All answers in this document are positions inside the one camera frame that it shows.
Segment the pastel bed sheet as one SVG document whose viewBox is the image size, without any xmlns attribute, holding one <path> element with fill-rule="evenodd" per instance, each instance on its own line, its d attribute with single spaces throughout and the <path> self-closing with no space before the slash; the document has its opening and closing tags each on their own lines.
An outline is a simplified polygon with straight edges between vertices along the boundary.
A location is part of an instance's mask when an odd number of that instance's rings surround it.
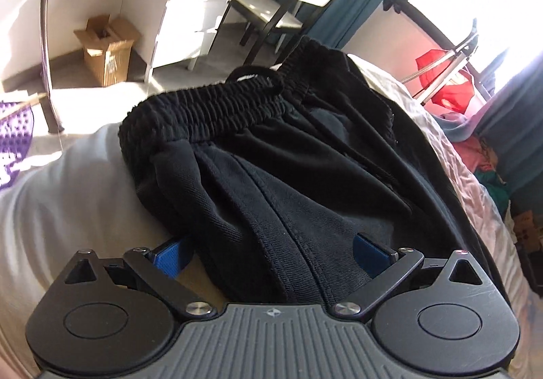
<svg viewBox="0 0 543 379">
<path fill-rule="evenodd" d="M 356 65 L 373 90 L 395 101 L 419 126 L 442 163 L 468 219 L 495 262 L 521 327 L 509 371 L 542 374 L 542 301 L 522 272 L 513 240 L 488 191 L 467 169 L 438 123 L 398 80 L 363 59 Z M 1 374 L 32 378 L 38 367 L 25 338 L 32 311 L 82 248 L 118 257 L 162 244 L 164 228 L 142 207 L 110 124 L 77 140 L 60 158 L 1 193 Z"/>
</svg>

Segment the white chair with dark frame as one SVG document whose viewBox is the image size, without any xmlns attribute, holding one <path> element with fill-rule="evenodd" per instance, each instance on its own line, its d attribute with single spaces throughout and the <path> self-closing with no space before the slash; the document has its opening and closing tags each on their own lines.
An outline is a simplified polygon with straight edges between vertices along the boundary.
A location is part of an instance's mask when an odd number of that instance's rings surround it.
<svg viewBox="0 0 543 379">
<path fill-rule="evenodd" d="M 252 34 L 257 35 L 245 61 L 251 65 L 270 34 L 291 35 L 279 60 L 292 51 L 296 41 L 305 34 L 332 0 L 230 0 L 227 10 L 235 10 L 247 21 L 239 44 L 244 46 Z"/>
</svg>

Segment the purple patterned mat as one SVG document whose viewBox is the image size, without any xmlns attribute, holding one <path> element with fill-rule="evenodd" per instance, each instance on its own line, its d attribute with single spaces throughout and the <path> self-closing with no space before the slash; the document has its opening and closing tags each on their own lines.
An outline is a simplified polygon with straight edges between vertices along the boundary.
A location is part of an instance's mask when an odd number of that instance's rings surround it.
<svg viewBox="0 0 543 379">
<path fill-rule="evenodd" d="M 10 188 L 19 175 L 30 150 L 34 131 L 34 115 L 27 101 L 1 102 L 0 183 Z"/>
</svg>

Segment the cardboard box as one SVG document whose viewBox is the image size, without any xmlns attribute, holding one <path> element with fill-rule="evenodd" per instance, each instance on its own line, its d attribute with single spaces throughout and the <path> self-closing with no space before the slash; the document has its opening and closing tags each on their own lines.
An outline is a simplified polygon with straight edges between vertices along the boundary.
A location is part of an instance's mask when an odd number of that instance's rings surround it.
<svg viewBox="0 0 543 379">
<path fill-rule="evenodd" d="M 141 34 L 125 18 L 111 19 L 109 15 L 90 18 L 83 30 L 75 30 L 84 55 L 84 62 L 101 87 L 124 82 L 133 44 Z"/>
</svg>

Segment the teal right curtain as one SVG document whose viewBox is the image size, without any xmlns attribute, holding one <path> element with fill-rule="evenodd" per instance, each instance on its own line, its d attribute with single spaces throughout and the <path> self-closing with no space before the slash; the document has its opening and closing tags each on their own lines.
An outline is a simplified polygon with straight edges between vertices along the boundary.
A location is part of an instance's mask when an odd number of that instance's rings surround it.
<svg viewBox="0 0 543 379">
<path fill-rule="evenodd" d="M 542 80 L 537 58 L 489 101 L 476 129 L 497 153 L 513 203 L 535 215 L 542 213 Z"/>
</svg>

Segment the pile of colourful clothes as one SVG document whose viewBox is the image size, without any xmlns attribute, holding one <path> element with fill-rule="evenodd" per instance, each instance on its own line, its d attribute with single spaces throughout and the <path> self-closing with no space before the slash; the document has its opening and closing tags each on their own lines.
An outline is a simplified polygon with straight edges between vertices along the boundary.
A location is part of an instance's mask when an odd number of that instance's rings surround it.
<svg viewBox="0 0 543 379">
<path fill-rule="evenodd" d="M 489 192 L 500 216 L 504 219 L 510 207 L 510 191 L 497 172 L 498 157 L 494 150 L 474 133 L 466 135 L 461 132 L 460 126 L 467 120 L 463 114 L 449 112 L 433 118 L 446 134 L 464 165 Z"/>
</svg>

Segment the red bag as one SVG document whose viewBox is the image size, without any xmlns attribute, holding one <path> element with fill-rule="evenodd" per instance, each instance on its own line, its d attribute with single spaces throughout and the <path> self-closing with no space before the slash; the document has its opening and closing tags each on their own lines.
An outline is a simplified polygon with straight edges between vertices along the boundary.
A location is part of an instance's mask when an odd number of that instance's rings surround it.
<svg viewBox="0 0 543 379">
<path fill-rule="evenodd" d="M 448 112 L 464 114 L 475 96 L 474 79 L 468 69 L 464 53 L 449 53 L 444 50 L 431 49 L 416 59 L 422 87 L 415 97 L 422 101 L 421 94 L 428 87 L 440 87 L 429 97 L 424 106 L 432 103 Z"/>
</svg>

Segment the brown paper bag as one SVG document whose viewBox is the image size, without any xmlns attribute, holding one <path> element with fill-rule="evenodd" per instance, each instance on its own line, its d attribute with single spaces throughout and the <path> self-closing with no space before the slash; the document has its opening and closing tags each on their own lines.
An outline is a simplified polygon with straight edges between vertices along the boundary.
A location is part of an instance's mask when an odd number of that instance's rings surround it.
<svg viewBox="0 0 543 379">
<path fill-rule="evenodd" d="M 528 252 L 538 250 L 538 230 L 534 223 L 532 211 L 519 213 L 513 217 L 513 231 L 517 240 L 526 248 Z"/>
</svg>

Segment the dark window frame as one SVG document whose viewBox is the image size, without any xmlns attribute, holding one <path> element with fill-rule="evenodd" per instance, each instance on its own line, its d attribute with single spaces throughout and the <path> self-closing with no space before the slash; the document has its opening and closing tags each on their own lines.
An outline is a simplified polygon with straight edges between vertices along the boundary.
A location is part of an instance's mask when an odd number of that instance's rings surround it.
<svg viewBox="0 0 543 379">
<path fill-rule="evenodd" d="M 468 67 L 490 95 L 542 54 L 542 0 L 385 0 L 384 7 L 407 16 L 444 49 L 476 31 Z"/>
</svg>

